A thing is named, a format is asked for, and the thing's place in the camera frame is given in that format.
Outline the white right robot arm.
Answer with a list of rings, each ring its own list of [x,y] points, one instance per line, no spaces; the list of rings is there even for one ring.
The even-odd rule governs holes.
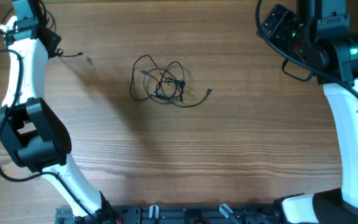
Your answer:
[[[342,164],[340,188],[276,200],[272,223],[358,223],[358,33],[349,21],[345,1],[277,4],[255,21],[259,37],[323,87]]]

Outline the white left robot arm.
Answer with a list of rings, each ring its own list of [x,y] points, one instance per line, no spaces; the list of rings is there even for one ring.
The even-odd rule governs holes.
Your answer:
[[[47,179],[69,203],[73,223],[121,223],[122,218],[76,165],[65,125],[45,102],[45,68],[64,57],[42,1],[12,2],[0,25],[11,58],[0,108],[0,176],[11,182]]]

